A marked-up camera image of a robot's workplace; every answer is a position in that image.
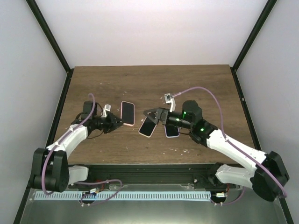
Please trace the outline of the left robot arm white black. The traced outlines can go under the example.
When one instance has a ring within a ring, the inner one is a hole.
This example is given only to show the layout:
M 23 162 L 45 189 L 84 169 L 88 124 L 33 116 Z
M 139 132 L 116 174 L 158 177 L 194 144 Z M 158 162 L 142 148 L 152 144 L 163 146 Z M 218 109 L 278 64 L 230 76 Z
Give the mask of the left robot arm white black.
M 85 101 L 83 111 L 71 123 L 69 129 L 46 148 L 38 148 L 33 154 L 29 185 L 41 189 L 44 194 L 63 192 L 75 183 L 89 189 L 95 184 L 95 176 L 86 166 L 69 166 L 68 158 L 75 148 L 89 135 L 100 130 L 110 133 L 121 127 L 121 118 L 114 115 L 111 106 L 106 104 L 100 115 L 97 114 L 97 102 Z

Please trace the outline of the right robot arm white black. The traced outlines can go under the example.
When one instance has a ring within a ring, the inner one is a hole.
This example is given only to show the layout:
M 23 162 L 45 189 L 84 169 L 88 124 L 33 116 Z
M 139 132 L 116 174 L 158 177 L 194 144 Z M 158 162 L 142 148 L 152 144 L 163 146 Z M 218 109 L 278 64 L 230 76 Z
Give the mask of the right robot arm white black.
M 196 101 L 185 101 L 181 112 L 159 107 L 145 110 L 143 114 L 155 124 L 161 122 L 164 126 L 188 129 L 195 143 L 220 152 L 240 164 L 239 168 L 220 165 L 207 177 L 211 187 L 218 188 L 223 183 L 240 185 L 253 189 L 258 196 L 269 202 L 287 196 L 284 186 L 290 177 L 281 156 L 274 151 L 265 153 L 251 148 L 229 137 L 203 119 L 202 109 Z

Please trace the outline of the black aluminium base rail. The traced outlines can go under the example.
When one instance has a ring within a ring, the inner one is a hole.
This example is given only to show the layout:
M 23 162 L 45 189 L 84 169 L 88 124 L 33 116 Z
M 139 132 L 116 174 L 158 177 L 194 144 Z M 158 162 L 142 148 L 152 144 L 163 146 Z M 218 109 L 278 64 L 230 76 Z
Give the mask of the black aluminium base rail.
M 196 189 L 224 189 L 228 184 L 218 181 L 213 174 L 220 167 L 216 164 L 121 164 L 88 165 L 85 182 L 118 179 L 129 184 L 190 184 Z

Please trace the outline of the left black frame post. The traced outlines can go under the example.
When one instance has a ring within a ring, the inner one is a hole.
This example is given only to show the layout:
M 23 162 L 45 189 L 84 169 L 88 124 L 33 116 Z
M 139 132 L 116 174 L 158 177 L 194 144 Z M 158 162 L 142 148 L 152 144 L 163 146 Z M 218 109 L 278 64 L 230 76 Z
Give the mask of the left black frame post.
M 71 71 L 70 66 L 68 65 L 63 52 L 61 51 L 50 27 L 47 24 L 47 21 L 42 14 L 37 2 L 35 0 L 26 0 L 27 5 L 29 6 L 31 12 L 33 13 L 35 19 L 37 20 L 39 26 L 41 27 L 42 31 L 44 32 L 48 42 L 50 43 L 51 47 L 53 48 L 57 58 L 59 59 L 62 67 L 64 68 L 66 73 Z

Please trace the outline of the black frame post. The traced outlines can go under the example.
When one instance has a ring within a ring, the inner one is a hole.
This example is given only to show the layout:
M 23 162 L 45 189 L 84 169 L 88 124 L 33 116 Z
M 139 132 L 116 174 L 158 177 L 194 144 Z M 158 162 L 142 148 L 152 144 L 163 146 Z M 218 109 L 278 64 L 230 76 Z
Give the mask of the black frame post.
M 62 67 L 64 68 L 66 73 L 71 71 L 70 66 L 68 65 L 63 52 L 61 51 L 50 27 L 47 24 L 47 21 L 42 14 L 37 2 L 35 0 L 26 0 L 27 5 L 29 6 L 31 12 L 33 13 L 35 19 L 37 20 L 39 26 L 41 27 L 42 31 L 44 32 L 48 42 L 50 43 L 51 47 L 53 48 L 57 58 L 59 59 Z
M 232 72 L 237 72 L 239 67 L 241 66 L 245 56 L 247 55 L 249 49 L 251 48 L 252 44 L 254 43 L 256 37 L 258 36 L 260 30 L 262 29 L 263 25 L 265 24 L 268 16 L 270 15 L 272 9 L 274 8 L 277 0 L 267 0 L 265 6 L 263 7 L 257 21 L 255 22 L 245 44 L 243 45 L 234 65 L 231 68 Z

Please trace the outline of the right black frame post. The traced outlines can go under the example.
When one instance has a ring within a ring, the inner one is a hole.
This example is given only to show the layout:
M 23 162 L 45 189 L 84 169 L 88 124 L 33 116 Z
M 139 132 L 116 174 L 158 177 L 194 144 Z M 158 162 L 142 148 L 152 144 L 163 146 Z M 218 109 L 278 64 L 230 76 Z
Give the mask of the right black frame post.
M 277 0 L 267 0 L 265 6 L 263 7 L 257 21 L 255 22 L 245 44 L 243 45 L 234 65 L 231 68 L 232 72 L 237 72 L 239 67 L 241 66 L 245 56 L 247 55 L 249 49 L 251 48 L 252 44 L 254 43 L 256 37 L 258 36 L 260 30 L 262 29 L 263 25 L 265 24 L 268 16 L 270 15 L 272 9 L 274 8 Z

